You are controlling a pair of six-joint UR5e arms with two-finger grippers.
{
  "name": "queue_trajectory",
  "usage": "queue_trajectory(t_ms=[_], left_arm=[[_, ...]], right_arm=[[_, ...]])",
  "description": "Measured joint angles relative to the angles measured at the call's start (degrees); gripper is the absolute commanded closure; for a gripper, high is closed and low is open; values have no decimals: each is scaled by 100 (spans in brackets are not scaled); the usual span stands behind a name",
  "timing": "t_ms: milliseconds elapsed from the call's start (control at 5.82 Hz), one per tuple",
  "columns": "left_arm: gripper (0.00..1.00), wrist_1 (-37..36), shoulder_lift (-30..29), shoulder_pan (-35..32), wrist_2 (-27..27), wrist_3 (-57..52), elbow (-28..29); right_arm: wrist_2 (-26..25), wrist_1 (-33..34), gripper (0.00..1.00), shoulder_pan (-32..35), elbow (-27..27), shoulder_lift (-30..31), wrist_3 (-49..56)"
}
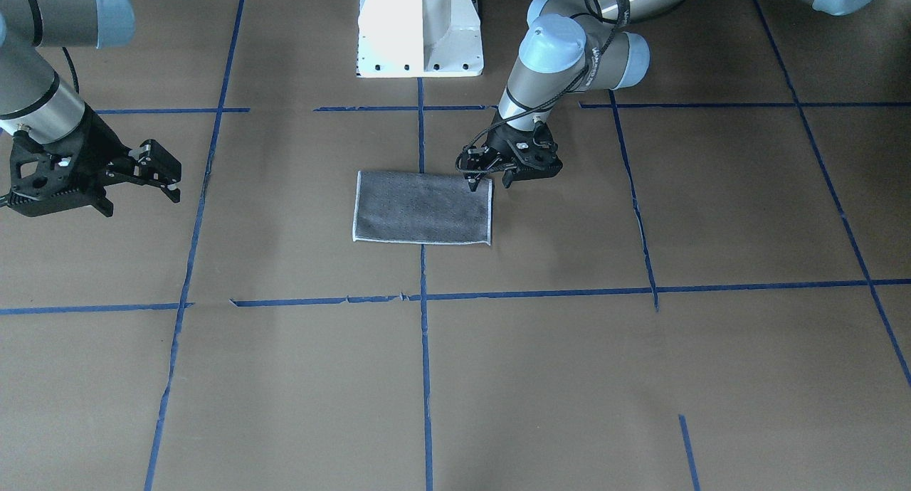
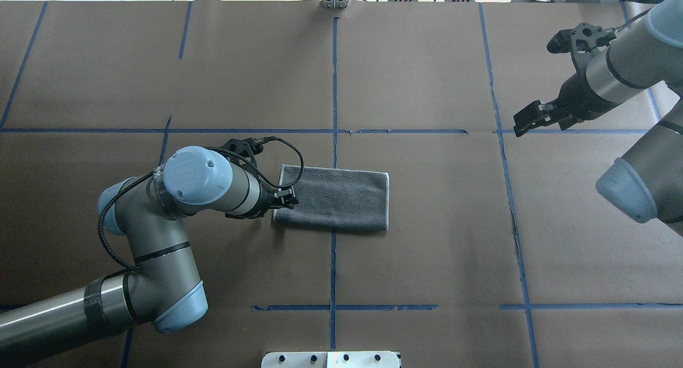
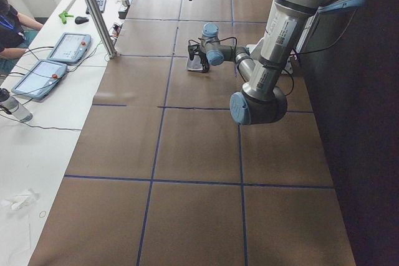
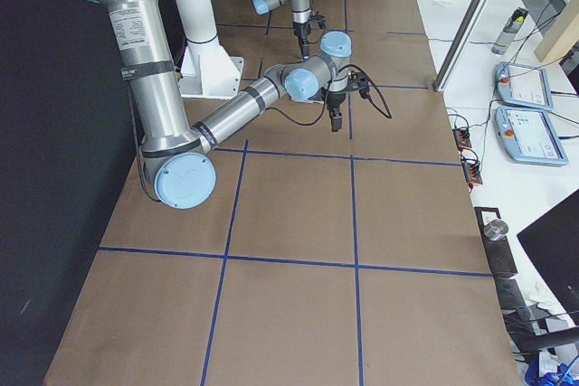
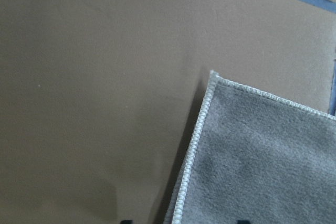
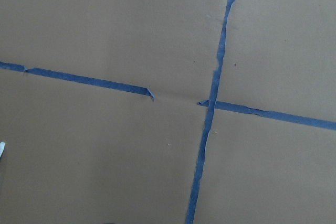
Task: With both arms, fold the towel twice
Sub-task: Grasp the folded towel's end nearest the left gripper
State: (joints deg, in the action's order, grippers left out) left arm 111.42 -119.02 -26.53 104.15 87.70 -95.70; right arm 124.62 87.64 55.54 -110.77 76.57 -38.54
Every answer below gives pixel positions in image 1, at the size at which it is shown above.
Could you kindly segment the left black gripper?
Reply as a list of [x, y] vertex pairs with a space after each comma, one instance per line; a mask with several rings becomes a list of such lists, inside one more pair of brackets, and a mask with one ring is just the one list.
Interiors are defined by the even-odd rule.
[[[501, 154], [505, 189], [509, 189], [514, 181], [551, 179], [563, 168], [557, 156], [559, 147], [553, 140], [549, 125], [544, 122], [535, 122], [531, 131], [503, 124], [490, 132], [485, 145]], [[476, 192], [484, 177], [482, 172], [466, 173], [470, 191]]]

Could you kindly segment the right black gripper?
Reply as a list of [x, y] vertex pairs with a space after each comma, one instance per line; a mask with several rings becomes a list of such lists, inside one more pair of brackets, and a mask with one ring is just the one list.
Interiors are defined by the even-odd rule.
[[154, 139], [130, 149], [90, 107], [75, 130], [56, 142], [36, 143], [21, 130], [14, 132], [13, 141], [6, 206], [21, 215], [92, 206], [111, 216], [105, 186], [125, 182], [155, 186], [171, 202], [180, 202], [179, 161]]

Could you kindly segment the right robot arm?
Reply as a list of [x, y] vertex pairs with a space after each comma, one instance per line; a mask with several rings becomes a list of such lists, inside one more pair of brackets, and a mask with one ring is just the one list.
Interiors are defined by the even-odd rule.
[[181, 164], [149, 139], [120, 138], [39, 53], [41, 47], [126, 46], [130, 0], [1, 0], [1, 125], [12, 137], [2, 205], [23, 216], [91, 206], [111, 216], [105, 187], [128, 182], [180, 200]]

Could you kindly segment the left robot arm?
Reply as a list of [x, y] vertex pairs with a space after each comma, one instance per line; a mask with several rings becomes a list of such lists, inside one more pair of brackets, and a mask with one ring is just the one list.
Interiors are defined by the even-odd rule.
[[456, 170], [475, 191], [489, 174], [503, 185], [550, 179], [562, 168], [547, 118], [561, 98], [637, 85], [651, 51], [631, 22], [654, 19], [686, 0], [533, 0], [495, 117], [463, 147]]

